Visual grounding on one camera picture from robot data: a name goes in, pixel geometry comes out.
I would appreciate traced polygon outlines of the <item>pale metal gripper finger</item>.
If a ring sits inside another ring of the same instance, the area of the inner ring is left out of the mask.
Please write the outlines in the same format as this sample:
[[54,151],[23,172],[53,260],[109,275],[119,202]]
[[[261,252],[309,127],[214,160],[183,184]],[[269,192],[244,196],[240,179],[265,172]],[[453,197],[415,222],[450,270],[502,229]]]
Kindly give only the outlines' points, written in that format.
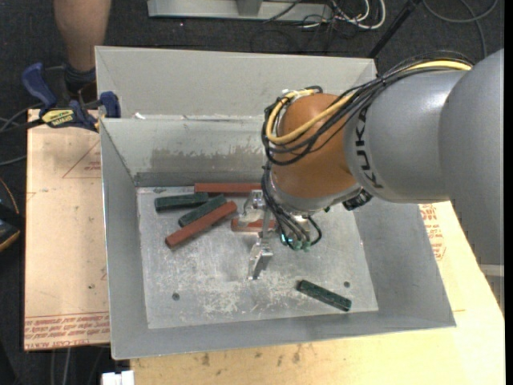
[[258,241],[253,245],[249,254],[248,280],[257,280],[261,271],[266,270],[273,258],[273,251],[267,244]]
[[252,190],[244,203],[243,213],[239,217],[240,225],[249,225],[262,220],[265,214],[265,199],[260,189]]

